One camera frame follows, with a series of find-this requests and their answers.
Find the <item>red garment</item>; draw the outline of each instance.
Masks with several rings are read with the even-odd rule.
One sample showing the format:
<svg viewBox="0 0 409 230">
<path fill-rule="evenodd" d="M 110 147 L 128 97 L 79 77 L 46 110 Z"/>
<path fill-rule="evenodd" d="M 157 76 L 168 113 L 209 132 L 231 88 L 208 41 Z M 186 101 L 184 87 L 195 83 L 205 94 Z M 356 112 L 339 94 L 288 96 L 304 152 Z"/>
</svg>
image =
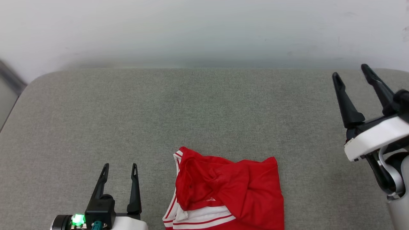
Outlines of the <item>red garment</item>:
<svg viewBox="0 0 409 230">
<path fill-rule="evenodd" d="M 186 215 L 187 223 L 173 221 L 172 229 L 284 230 L 284 201 L 274 157 L 263 162 L 242 160 L 234 163 L 221 157 L 202 156 L 182 147 L 175 154 L 175 160 L 179 170 L 173 204 L 180 216 Z M 221 207 L 228 211 L 219 215 L 217 210 Z M 164 217 L 165 226 L 166 221 L 168 224 L 172 221 L 171 212 L 172 207 L 169 207 Z M 173 212 L 172 216 L 177 219 L 176 211 Z M 197 215 L 216 218 L 198 222 Z M 220 222 L 220 219 L 229 221 L 216 224 L 215 220 Z M 211 228 L 207 226 L 209 222 L 213 223 Z"/>
</svg>

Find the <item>green light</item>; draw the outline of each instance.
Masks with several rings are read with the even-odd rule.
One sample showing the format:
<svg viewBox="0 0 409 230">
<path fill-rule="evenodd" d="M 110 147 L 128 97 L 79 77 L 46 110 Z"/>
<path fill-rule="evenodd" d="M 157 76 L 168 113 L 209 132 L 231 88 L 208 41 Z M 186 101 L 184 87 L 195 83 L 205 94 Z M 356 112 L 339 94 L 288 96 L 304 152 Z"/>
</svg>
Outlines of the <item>green light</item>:
<svg viewBox="0 0 409 230">
<path fill-rule="evenodd" d="M 85 223 L 85 216 L 81 214 L 75 214 L 72 218 L 72 225 L 80 226 Z"/>
</svg>

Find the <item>gray table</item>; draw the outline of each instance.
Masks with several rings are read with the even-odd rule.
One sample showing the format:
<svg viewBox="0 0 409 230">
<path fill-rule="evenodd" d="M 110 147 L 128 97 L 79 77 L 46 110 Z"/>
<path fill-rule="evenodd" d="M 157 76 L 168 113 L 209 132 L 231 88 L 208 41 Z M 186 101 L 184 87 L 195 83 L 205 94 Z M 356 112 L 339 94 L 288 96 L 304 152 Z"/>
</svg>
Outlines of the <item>gray table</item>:
<svg viewBox="0 0 409 230">
<path fill-rule="evenodd" d="M 288 230 L 392 229 L 365 161 L 349 162 L 331 74 L 367 118 L 381 105 L 360 70 L 97 69 L 56 72 L 25 89 L 0 133 L 2 229 L 48 229 L 84 212 L 104 163 L 124 212 L 138 164 L 142 220 L 164 229 L 187 146 L 232 161 L 279 164 Z M 393 90 L 409 74 L 376 70 Z"/>
</svg>

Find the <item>red clothing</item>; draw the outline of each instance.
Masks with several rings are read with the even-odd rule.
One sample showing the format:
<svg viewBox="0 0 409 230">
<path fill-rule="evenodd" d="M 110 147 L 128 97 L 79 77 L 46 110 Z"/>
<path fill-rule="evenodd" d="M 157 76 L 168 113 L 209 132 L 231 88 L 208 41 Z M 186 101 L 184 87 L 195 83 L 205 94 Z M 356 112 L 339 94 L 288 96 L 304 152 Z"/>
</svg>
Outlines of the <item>red clothing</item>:
<svg viewBox="0 0 409 230">
<path fill-rule="evenodd" d="M 218 221 L 229 219 L 229 222 L 211 229 L 222 226 L 224 229 L 284 229 L 284 200 L 274 157 L 263 162 L 242 160 L 234 163 L 221 157 L 202 156 L 182 147 L 175 153 L 175 160 L 179 170 L 173 203 L 179 208 L 179 218 L 194 220 L 191 216 L 203 213 L 215 216 L 209 213 L 219 213 L 219 207 L 226 207 L 228 212 L 217 214 L 216 218 Z M 183 225 L 177 222 L 173 222 L 173 229 Z M 197 224 L 185 227 L 200 229 Z"/>
</svg>

